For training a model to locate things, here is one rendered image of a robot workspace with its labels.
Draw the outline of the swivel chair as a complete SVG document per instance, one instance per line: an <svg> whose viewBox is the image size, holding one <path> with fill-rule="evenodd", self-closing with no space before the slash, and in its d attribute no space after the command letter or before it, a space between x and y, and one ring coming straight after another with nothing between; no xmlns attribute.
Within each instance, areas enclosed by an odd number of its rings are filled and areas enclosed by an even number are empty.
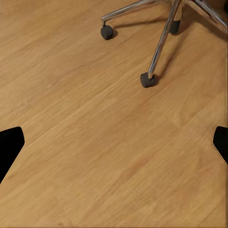
<svg viewBox="0 0 228 228"><path fill-rule="evenodd" d="M168 33L175 34L178 32L185 5L191 7L193 10L195 10L197 13L207 19L210 23L212 23L221 31L223 31L226 35L228 35L228 22L223 17L221 17L214 9L212 9L204 0L140 0L131 5L128 5L126 7L102 16L101 21L103 28L101 28L100 31L102 37L104 39L108 39L109 36L114 35L113 29L109 25L106 25L106 21L168 2L172 2L170 15L167 19L165 28L161 35L159 44L156 48L148 72L141 74L140 76L143 87L155 84L155 77L153 73L160 58L160 54L166 42ZM225 2L224 10L228 12L228 0Z"/></svg>

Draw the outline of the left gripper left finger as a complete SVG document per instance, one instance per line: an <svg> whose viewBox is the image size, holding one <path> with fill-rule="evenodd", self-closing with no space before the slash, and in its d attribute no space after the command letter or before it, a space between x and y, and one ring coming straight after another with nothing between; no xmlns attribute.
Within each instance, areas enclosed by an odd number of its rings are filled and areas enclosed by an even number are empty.
<svg viewBox="0 0 228 228"><path fill-rule="evenodd" d="M21 127L0 132L0 183L25 144Z"/></svg>

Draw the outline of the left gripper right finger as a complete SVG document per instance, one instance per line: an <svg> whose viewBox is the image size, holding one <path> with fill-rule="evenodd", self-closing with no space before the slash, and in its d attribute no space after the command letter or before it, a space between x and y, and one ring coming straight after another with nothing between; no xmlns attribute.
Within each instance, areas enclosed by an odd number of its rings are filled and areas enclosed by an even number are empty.
<svg viewBox="0 0 228 228"><path fill-rule="evenodd" d="M214 134L213 143L228 164L228 128L218 126Z"/></svg>

